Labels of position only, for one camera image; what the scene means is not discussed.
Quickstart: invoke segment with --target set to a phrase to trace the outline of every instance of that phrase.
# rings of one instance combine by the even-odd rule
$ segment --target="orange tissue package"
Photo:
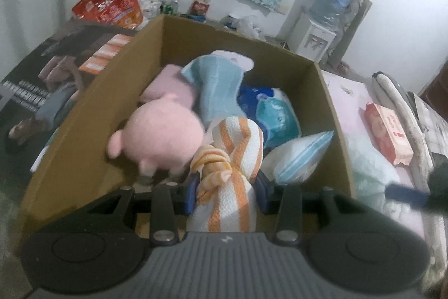
[[[409,165],[414,152],[396,113],[392,109],[370,103],[366,106],[365,117],[379,152],[394,165]]]
[[[143,21],[138,0],[80,0],[72,8],[78,18],[133,29]]]

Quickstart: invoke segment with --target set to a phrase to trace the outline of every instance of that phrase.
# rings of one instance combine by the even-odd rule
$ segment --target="blue towel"
[[[237,103],[244,71],[232,61],[215,55],[200,56],[181,74],[199,90],[199,116],[206,129],[215,117],[246,117]]]

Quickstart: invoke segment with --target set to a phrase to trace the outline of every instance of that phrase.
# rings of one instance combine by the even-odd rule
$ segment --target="red and orange package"
[[[143,21],[138,0],[80,0],[72,8],[78,18],[133,29]]]

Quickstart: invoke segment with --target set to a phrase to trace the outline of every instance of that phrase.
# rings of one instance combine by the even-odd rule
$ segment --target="plaid fabric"
[[[417,116],[429,151],[448,158],[448,122],[414,94]]]

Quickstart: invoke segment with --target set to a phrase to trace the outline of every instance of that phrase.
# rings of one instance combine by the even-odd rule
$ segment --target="pink table surface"
[[[366,84],[354,82],[323,70],[322,75],[330,92],[337,118],[344,134],[357,134],[360,137],[367,136],[370,138],[373,146],[376,147],[373,134],[364,119],[366,105],[368,103],[378,103],[375,93]],[[401,164],[396,166],[395,169],[403,185],[414,186],[409,167]],[[424,237],[422,216],[419,212],[410,211],[403,213],[399,222],[416,234]]]

